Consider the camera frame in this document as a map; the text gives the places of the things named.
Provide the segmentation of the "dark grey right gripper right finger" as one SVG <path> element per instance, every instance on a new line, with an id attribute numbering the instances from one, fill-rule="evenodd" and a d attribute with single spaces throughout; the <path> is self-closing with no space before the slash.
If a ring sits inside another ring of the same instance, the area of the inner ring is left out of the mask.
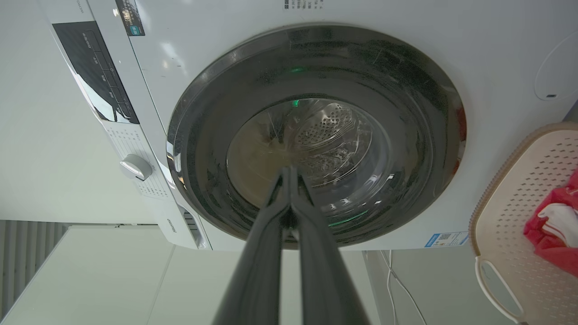
<path id="1" fill-rule="evenodd" d="M 301 257 L 303 325 L 370 325 L 327 218 L 306 176 L 293 166 L 289 195 Z"/>

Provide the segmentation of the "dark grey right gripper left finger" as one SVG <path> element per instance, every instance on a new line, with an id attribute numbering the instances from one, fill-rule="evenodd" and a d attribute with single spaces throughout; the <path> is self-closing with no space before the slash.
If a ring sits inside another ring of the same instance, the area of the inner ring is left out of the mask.
<path id="1" fill-rule="evenodd" d="M 252 225 L 212 325 L 279 325 L 290 169 L 282 168 Z"/>

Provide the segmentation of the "beige perforated laundry basket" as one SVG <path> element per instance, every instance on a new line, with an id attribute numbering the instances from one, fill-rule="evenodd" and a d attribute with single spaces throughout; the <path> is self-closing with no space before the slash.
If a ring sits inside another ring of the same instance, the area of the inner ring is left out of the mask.
<path id="1" fill-rule="evenodd" d="M 578 325 L 578 123 L 529 134 L 469 222 L 475 277 L 515 325 Z"/>

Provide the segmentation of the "blue energy label sticker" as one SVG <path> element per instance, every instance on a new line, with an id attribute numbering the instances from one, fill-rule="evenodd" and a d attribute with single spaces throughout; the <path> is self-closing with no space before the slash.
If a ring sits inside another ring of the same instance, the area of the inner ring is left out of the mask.
<path id="1" fill-rule="evenodd" d="M 425 248 L 461 246 L 468 239 L 469 234 L 467 231 L 433 234 L 426 243 Z"/>

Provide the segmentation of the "round dark washing machine door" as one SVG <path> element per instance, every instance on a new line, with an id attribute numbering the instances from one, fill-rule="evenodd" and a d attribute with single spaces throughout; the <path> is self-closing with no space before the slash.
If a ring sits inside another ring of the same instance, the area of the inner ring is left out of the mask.
<path id="1" fill-rule="evenodd" d="M 429 208 L 457 171 L 466 126 L 454 84 L 418 49 L 312 25 L 254 37 L 204 68 L 172 114 L 167 157 L 188 205 L 239 239 L 280 170 L 297 167 L 345 246 Z"/>

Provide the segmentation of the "silver washing machine control knob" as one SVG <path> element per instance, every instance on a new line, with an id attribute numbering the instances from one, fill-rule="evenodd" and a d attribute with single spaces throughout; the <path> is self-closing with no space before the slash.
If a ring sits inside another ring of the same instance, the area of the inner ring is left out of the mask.
<path id="1" fill-rule="evenodd" d="M 120 161 L 121 172 L 133 181 L 146 181 L 153 174 L 151 165 L 136 154 L 128 154 Z"/>

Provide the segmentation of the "white front-load washing machine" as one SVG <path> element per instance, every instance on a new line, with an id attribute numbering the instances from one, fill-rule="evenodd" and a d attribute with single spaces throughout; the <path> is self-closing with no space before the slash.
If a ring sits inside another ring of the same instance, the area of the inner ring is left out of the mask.
<path id="1" fill-rule="evenodd" d="M 578 0 L 37 0 L 168 242 L 240 251 L 278 172 L 352 251 L 460 246 L 578 101 Z"/>

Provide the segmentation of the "red and white garment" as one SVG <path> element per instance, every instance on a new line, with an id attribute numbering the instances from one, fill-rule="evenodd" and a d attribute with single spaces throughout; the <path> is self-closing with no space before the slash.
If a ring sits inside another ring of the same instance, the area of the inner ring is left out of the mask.
<path id="1" fill-rule="evenodd" d="M 523 234 L 535 255 L 578 278 L 578 169 L 548 193 Z"/>

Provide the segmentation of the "dark product sticker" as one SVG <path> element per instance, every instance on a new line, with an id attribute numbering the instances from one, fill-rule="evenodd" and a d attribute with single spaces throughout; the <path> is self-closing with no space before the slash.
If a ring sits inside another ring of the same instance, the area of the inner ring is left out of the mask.
<path id="1" fill-rule="evenodd" d="M 146 35 L 136 0 L 115 0 L 122 24 L 129 37 Z"/>

